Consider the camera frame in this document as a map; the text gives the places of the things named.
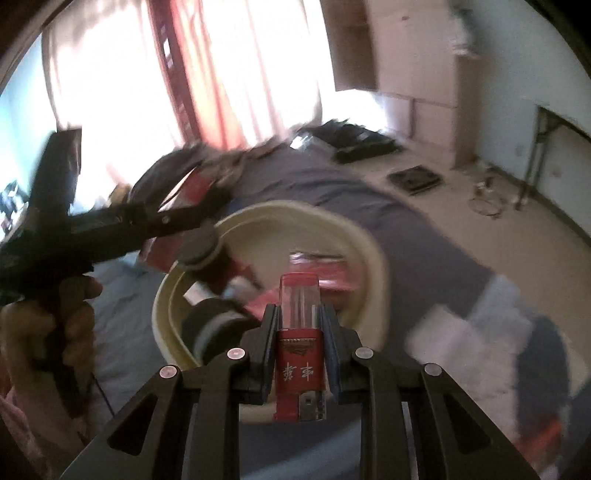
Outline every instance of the pink cloth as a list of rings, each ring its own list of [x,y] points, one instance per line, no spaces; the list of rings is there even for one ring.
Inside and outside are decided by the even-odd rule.
[[[10,388],[10,384],[6,385],[7,382],[9,382],[9,377],[7,375],[0,375],[0,392],[10,389],[6,396],[0,394],[0,416],[2,417],[2,421],[12,434],[18,447],[31,462],[35,471],[42,478],[51,478],[49,464],[35,440],[27,417],[18,407],[16,392],[13,388]]]

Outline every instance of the black handle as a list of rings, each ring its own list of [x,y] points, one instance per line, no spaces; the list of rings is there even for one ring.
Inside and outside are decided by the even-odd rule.
[[[62,360],[67,344],[64,320],[84,302],[89,280],[88,277],[67,278],[58,287],[37,297],[40,306],[56,318],[56,328],[45,338],[45,351],[33,359],[33,366],[53,374],[61,402],[73,419],[84,413],[84,397],[80,392],[74,369],[64,365]]]

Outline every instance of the black cable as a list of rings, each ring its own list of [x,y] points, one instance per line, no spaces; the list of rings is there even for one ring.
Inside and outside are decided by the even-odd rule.
[[[115,416],[115,411],[113,410],[113,407],[111,407],[111,404],[109,403],[109,400],[107,399],[107,396],[105,395],[105,391],[102,389],[102,387],[100,386],[99,381],[96,379],[94,374],[92,375],[92,380],[95,381],[96,384],[96,388],[99,389],[99,392],[101,394],[101,396],[103,397],[103,400],[105,401],[105,403],[107,404],[107,408],[109,409],[109,411],[111,412],[111,416],[114,417]]]

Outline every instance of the silver screw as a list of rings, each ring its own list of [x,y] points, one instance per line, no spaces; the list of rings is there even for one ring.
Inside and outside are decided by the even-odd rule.
[[[367,360],[367,359],[372,358],[374,356],[374,351],[367,346],[360,346],[355,351],[355,355],[357,355],[359,358],[363,358],[364,360]]]
[[[172,378],[177,374],[177,368],[172,365],[167,365],[160,369],[160,376],[162,378]]]
[[[443,372],[443,370],[437,364],[425,365],[425,373],[427,375],[431,375],[432,377],[438,377],[439,375],[441,375],[441,372]]]
[[[246,352],[240,347],[236,347],[236,348],[232,348],[232,349],[228,350],[228,358],[230,360],[240,360],[245,355],[246,355]]]

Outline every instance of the wooden cabinet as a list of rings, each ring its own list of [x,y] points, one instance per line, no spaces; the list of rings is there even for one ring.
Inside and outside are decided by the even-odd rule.
[[[336,89],[376,90],[385,127],[410,148],[449,167],[470,161],[478,73],[452,50],[450,0],[363,2],[320,0]]]
[[[412,97],[457,106],[456,58],[448,8],[418,8],[408,14]]]
[[[413,96],[413,56],[408,14],[372,17],[378,91]]]
[[[386,103],[393,105],[399,98],[412,109],[410,115],[400,108],[384,110],[388,126],[395,125],[399,134],[409,132],[409,148],[431,160],[448,167],[469,162],[477,135],[477,75],[473,66],[463,66],[470,60],[459,59],[452,50],[449,0],[366,4],[378,92]]]
[[[339,90],[375,90],[374,48],[363,0],[320,0]]]

